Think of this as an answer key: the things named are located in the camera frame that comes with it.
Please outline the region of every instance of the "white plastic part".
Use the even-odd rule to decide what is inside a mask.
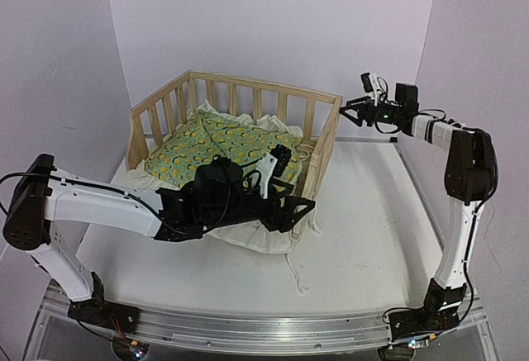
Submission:
[[[470,250],[467,261],[472,256],[478,224],[483,208],[476,216],[476,226],[470,239],[474,210],[480,202],[470,202],[468,206],[464,202],[450,197],[450,226],[452,235],[450,243],[445,247],[441,264],[437,269],[435,280],[443,288],[458,288],[466,283],[463,273],[463,262],[465,261],[466,246],[470,240]]]
[[[62,169],[52,173],[61,178],[75,179],[88,183],[109,186],[89,179],[75,177]],[[151,190],[136,192],[134,189],[121,188],[126,195],[108,190],[72,185],[64,181],[50,180],[51,196],[46,198],[44,218],[48,221],[80,221],[99,225],[118,227],[134,231],[141,235],[154,237],[160,228],[160,221],[139,202],[128,197],[143,199]],[[161,197],[149,194],[150,206],[158,211],[162,208]]]
[[[373,91],[368,93],[368,95],[372,100],[374,100],[374,105],[377,107],[380,103],[380,95],[384,92],[384,90],[380,86],[379,77],[376,74],[369,75],[369,82],[371,83],[371,88]]]
[[[452,132],[454,129],[457,130],[454,124],[436,121],[436,118],[432,116],[418,115],[413,119],[412,135],[420,140],[425,140],[432,145],[438,146],[448,153],[450,151]],[[474,228],[472,238],[469,239],[469,236],[474,210],[480,202],[474,201],[466,206],[464,202],[450,197],[450,227],[452,234],[450,242],[445,247],[441,264],[435,275],[436,283],[442,288],[458,288],[466,283],[466,278],[463,273],[463,262],[469,241],[470,250],[467,261],[470,260],[472,249],[474,248],[479,218],[483,213],[483,208],[477,213],[476,227]],[[444,305],[440,310],[453,306],[457,305]]]
[[[273,155],[267,153],[261,160],[259,160],[259,163],[257,163],[257,167],[255,168],[261,173],[260,194],[264,200],[268,198],[268,184],[272,178],[277,162],[278,160]]]
[[[75,258],[75,252],[63,241],[54,222],[50,226],[50,237],[49,244],[43,244],[27,253],[59,283],[71,301],[91,299],[92,274]]]
[[[428,141],[427,128],[431,121],[436,118],[427,115],[418,115],[413,119],[412,135],[420,140]],[[450,141],[452,139],[453,124],[435,121],[431,128],[431,144],[440,147],[445,152],[450,150]]]

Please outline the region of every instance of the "green patterned pillow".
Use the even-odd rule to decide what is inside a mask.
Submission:
[[[217,154],[238,164],[248,164],[276,145],[284,145],[292,150],[292,158],[281,179],[295,184],[303,169],[298,152],[302,139],[282,131],[242,125],[216,113],[199,110],[149,157],[145,171],[181,188],[194,180],[198,166],[211,163]],[[244,168],[244,173],[255,166]]]

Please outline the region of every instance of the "white tabletop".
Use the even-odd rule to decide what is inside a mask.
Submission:
[[[124,164],[113,183],[126,184]],[[421,200],[395,147],[337,142],[317,198],[322,234],[283,255],[205,236],[165,243],[91,225],[78,257],[108,300],[216,315],[314,316],[420,306],[441,260]]]

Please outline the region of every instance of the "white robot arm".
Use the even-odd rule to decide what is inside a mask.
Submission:
[[[131,333],[139,310],[105,300],[101,280],[77,260],[55,222],[94,223],[173,242],[200,239],[217,227],[253,220],[269,231],[286,232],[315,206],[291,196],[293,186],[279,180],[290,156],[289,149],[277,145],[247,164],[256,164],[247,175],[244,166],[218,157],[198,167],[195,179],[178,191],[136,191],[74,176],[54,167],[53,156],[41,154],[27,172],[0,180],[22,177],[9,208],[0,204],[7,215],[3,235],[64,289],[72,302],[70,316],[110,329],[117,318],[122,332]]]
[[[388,89],[380,87],[374,74],[362,74],[366,97],[348,101],[340,114],[357,126],[364,122],[384,134],[406,135],[424,140],[448,154],[445,189],[450,198],[451,238],[441,263],[430,281],[423,307],[388,314],[392,341],[410,339],[417,334],[438,334],[458,326],[468,315],[474,300],[468,265],[483,205],[498,185],[498,167],[490,135],[485,131],[462,126],[453,120],[419,111],[418,90],[414,85],[397,83],[395,100],[388,100]],[[379,123],[397,126],[384,132]],[[458,307],[466,290],[470,290],[470,307],[460,318]]]

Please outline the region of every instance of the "cable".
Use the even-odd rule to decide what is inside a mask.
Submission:
[[[11,357],[9,357],[6,353],[6,350],[3,349],[3,347],[0,345],[0,351],[2,352],[3,356],[6,358],[7,361],[12,361]]]
[[[257,164],[257,163],[259,163],[259,160],[260,159],[257,159],[257,160],[254,160],[254,161],[250,161],[249,163],[243,164],[243,165],[241,165],[241,168],[245,169],[246,167],[250,167],[253,164]]]
[[[53,180],[59,181],[59,182],[61,182],[64,179],[64,181],[66,183],[69,183],[71,185],[82,185],[82,186],[86,186],[88,188],[96,188],[96,189],[107,190],[109,192],[118,193],[118,194],[121,194],[122,196],[131,198],[135,202],[139,202],[152,215],[154,215],[161,222],[162,225],[166,226],[171,231],[173,231],[173,232],[175,232],[175,233],[177,233],[179,235],[188,235],[189,234],[189,233],[187,233],[185,231],[181,231],[181,230],[178,230],[178,229],[172,227],[169,223],[167,223],[164,220],[164,218],[162,218],[160,216],[160,214],[158,214],[158,212],[156,212],[154,210],[153,207],[151,207],[149,204],[147,204],[146,202],[141,200],[138,196],[135,196],[134,194],[130,194],[130,193],[128,193],[128,192],[126,192],[124,190],[121,190],[119,188],[113,188],[111,186],[102,185],[100,183],[90,183],[90,182],[79,181],[77,179],[60,178],[60,177],[56,177],[54,175],[48,175],[48,174],[43,174],[43,173],[9,173],[8,175],[6,175],[2,179],[0,179],[0,185],[2,185],[2,183],[4,181],[6,181],[7,179],[13,178],[13,177],[38,177],[38,178],[53,179]],[[3,213],[7,215],[7,209],[3,206],[2,202],[0,202],[0,208],[2,209]]]
[[[0,179],[0,185],[2,185],[2,183],[6,181],[7,179],[14,178],[14,177],[50,178],[51,175],[46,175],[43,173],[9,173],[8,175],[5,175],[2,179]],[[2,202],[0,202],[0,209],[2,209],[2,212],[7,215],[7,209],[3,206]]]
[[[386,322],[386,320],[384,319],[384,317],[390,312],[390,311],[394,311],[394,310],[413,310],[411,307],[390,307],[388,310],[386,310],[384,313],[382,313],[382,322],[384,324],[391,324],[389,321]]]
[[[377,77],[377,80],[378,80],[378,81],[382,80],[382,81],[384,82],[384,84],[386,85],[386,89],[383,90],[383,91],[384,91],[384,93],[385,93],[386,95],[388,95],[389,87],[388,87],[388,82],[386,82],[386,79],[385,79],[385,78],[381,78],[380,76],[378,76],[378,77]]]
[[[253,181],[250,181],[250,177],[252,175],[255,175],[255,174],[257,174],[257,180],[255,181],[255,185],[252,185]],[[244,177],[242,177],[242,182],[244,183],[244,181],[246,181],[248,183],[248,189],[249,190],[253,190],[253,189],[257,188],[257,186],[260,184],[261,177],[262,177],[261,172],[257,171],[256,169],[254,169],[254,170],[250,171],[249,173],[247,173]]]
[[[423,109],[419,112],[417,112],[417,114],[415,116],[412,116],[408,121],[406,121],[404,124],[402,124],[401,126],[397,126],[397,128],[395,130],[392,130],[392,131],[382,131],[380,130],[380,127],[379,127],[379,123],[377,122],[377,119],[379,117],[379,112],[381,111],[382,107],[379,108],[379,110],[377,111],[377,114],[375,115],[374,117],[374,128],[377,129],[377,131],[380,133],[380,134],[386,134],[386,135],[392,135],[392,134],[397,134],[398,132],[400,132],[404,127],[408,126],[415,117],[419,116],[419,115],[424,115],[424,116],[431,116],[431,117],[434,117],[436,119],[438,119],[439,121],[443,121],[446,119],[446,112],[443,111],[442,109]],[[443,117],[438,117],[438,116],[433,116],[427,112],[439,112],[439,113],[442,113],[443,114]]]
[[[121,347],[124,347],[125,349],[129,349],[129,346],[127,346],[126,344],[123,344],[122,342],[120,342],[119,340],[114,340],[112,338],[108,338],[104,335],[101,335],[99,334],[98,332],[96,332],[95,330],[91,330],[90,328],[88,328],[85,324],[83,324],[79,318],[77,317],[77,313],[75,312],[75,306],[72,305],[72,314],[74,315],[74,319],[77,321],[77,323],[79,324],[79,326],[81,328],[83,328],[84,330],[86,330],[87,332],[90,332],[92,335],[95,335],[95,336],[98,336],[102,339],[105,339],[106,341],[110,342],[110,343],[114,343],[114,344],[118,344],[120,345]]]
[[[442,111],[441,109],[426,109],[425,111],[442,112],[444,114],[444,117],[442,118],[442,120],[444,120],[446,118],[445,112]],[[462,129],[466,130],[466,131],[478,132],[478,133],[482,134],[483,136],[487,137],[489,141],[491,141],[490,134],[488,132],[486,132],[486,131],[483,131],[483,130],[479,129],[479,128],[463,127]],[[485,195],[484,199],[478,204],[478,206],[474,209],[474,212],[473,212],[473,218],[472,218],[472,224],[470,226],[469,238],[467,239],[467,244],[466,244],[465,258],[463,260],[463,274],[465,276],[465,281],[466,281],[466,283],[467,283],[467,285],[469,286],[469,289],[470,289],[470,301],[469,301],[469,306],[467,307],[467,309],[466,309],[465,313],[463,314],[463,316],[458,321],[458,323],[455,326],[455,328],[460,326],[463,323],[463,321],[467,318],[467,316],[469,315],[470,311],[472,310],[472,306],[474,305],[475,293],[474,293],[474,286],[472,285],[472,282],[471,282],[470,276],[469,276],[469,255],[470,255],[470,249],[471,249],[471,246],[472,246],[472,239],[474,238],[474,233],[476,231],[476,226],[478,224],[478,213],[479,213],[479,210],[483,207],[483,205],[488,200],[490,200],[492,198],[492,196],[498,190],[498,160],[497,160],[496,154],[494,152],[493,152],[492,179],[493,179],[493,184],[492,184],[492,187],[491,187],[490,191],[488,192],[488,194]],[[389,313],[391,310],[396,310],[396,309],[400,309],[400,307],[393,307],[393,308],[388,309],[387,311],[385,311],[383,313],[382,321],[385,324],[388,324],[388,322],[386,322],[386,320],[384,319],[386,314]],[[432,332],[430,332],[430,334],[431,335],[440,336],[441,334],[443,334],[445,332],[446,331],[432,331]],[[402,339],[404,337],[408,337],[408,336],[410,338],[412,338],[413,336],[418,335],[418,334],[425,334],[426,335],[426,334],[428,334],[428,331],[412,332],[411,334],[405,334],[403,336],[399,336],[395,340],[400,340],[400,339]]]
[[[222,168],[222,172],[224,173],[224,178],[226,178],[226,181],[227,181],[227,184],[228,184],[228,195],[226,197],[226,205],[224,206],[224,211],[222,212],[222,215],[219,218],[219,220],[217,221],[217,223],[215,225],[213,225],[212,227],[210,227],[209,229],[206,229],[203,232],[203,234],[209,233],[210,231],[216,229],[220,225],[220,223],[224,219],[224,216],[226,215],[226,211],[228,211],[228,206],[230,205],[231,181],[230,181],[230,177],[228,176],[228,173],[226,172],[226,169],[224,168],[223,165],[221,165],[221,168]]]
[[[116,332],[121,336],[121,338],[130,344],[129,339],[126,338],[119,326],[119,320],[117,318],[114,320],[114,318],[110,316],[110,321],[112,322],[112,325],[114,325],[114,328],[116,328]]]

